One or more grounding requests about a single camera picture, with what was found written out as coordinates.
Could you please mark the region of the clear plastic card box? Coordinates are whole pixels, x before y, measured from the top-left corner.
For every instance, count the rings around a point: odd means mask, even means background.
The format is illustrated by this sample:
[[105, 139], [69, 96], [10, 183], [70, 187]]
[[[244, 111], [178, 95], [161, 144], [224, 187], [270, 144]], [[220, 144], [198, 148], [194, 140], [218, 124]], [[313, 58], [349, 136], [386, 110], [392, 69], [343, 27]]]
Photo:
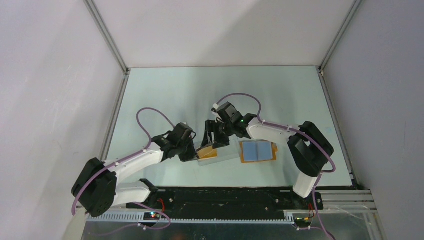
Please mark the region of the clear plastic card box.
[[[239, 139], [236, 136], [231, 136], [229, 138], [229, 141], [229, 146], [217, 149], [217, 158], [212, 158], [208, 160], [197, 160], [198, 165], [204, 167], [233, 160], [240, 161], [241, 149]], [[195, 141], [194, 146], [196, 150], [199, 149], [201, 147], [201, 142]]]

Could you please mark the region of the gold credit card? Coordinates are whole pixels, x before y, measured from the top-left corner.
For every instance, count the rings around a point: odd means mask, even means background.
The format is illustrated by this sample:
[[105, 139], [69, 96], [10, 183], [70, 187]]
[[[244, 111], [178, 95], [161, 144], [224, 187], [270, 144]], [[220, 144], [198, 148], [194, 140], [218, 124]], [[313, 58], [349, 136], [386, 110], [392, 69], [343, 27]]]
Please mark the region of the gold credit card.
[[199, 161], [210, 160], [218, 157], [217, 149], [214, 149], [212, 145], [200, 147], [196, 150]]

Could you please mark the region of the orange card holder wallet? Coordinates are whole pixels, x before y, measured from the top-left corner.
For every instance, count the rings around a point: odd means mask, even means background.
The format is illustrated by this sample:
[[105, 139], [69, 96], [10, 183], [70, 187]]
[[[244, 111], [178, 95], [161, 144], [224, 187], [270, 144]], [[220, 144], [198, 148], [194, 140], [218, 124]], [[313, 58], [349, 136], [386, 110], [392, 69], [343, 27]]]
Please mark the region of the orange card holder wallet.
[[240, 160], [244, 164], [277, 160], [278, 147], [270, 141], [241, 141]]

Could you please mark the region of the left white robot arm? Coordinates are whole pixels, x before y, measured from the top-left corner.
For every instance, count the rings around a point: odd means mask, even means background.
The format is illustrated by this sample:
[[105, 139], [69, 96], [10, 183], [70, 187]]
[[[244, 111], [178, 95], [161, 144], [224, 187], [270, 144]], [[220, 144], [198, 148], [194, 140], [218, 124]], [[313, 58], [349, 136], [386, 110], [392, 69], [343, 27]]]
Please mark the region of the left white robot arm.
[[153, 184], [148, 180], [126, 183], [125, 179], [174, 157], [181, 162], [197, 160], [195, 136], [192, 128], [178, 123], [173, 130], [151, 137], [146, 147], [121, 160], [90, 159], [71, 189], [75, 198], [72, 214], [76, 214], [77, 204], [92, 217], [103, 215], [111, 207], [132, 202], [153, 208], [158, 202]]

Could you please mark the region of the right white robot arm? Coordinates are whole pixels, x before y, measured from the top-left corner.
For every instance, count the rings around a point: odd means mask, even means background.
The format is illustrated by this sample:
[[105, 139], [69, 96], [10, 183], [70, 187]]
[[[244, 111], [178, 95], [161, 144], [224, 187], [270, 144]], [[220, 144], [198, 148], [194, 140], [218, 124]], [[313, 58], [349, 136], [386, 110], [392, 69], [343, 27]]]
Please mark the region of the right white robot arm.
[[286, 144], [300, 171], [292, 187], [291, 204], [297, 209], [304, 209], [310, 204], [310, 194], [334, 153], [334, 148], [314, 123], [305, 121], [301, 125], [291, 126], [266, 122], [257, 114], [242, 115], [230, 102], [221, 106], [215, 104], [211, 112], [215, 118], [205, 121], [200, 150], [227, 147], [232, 136]]

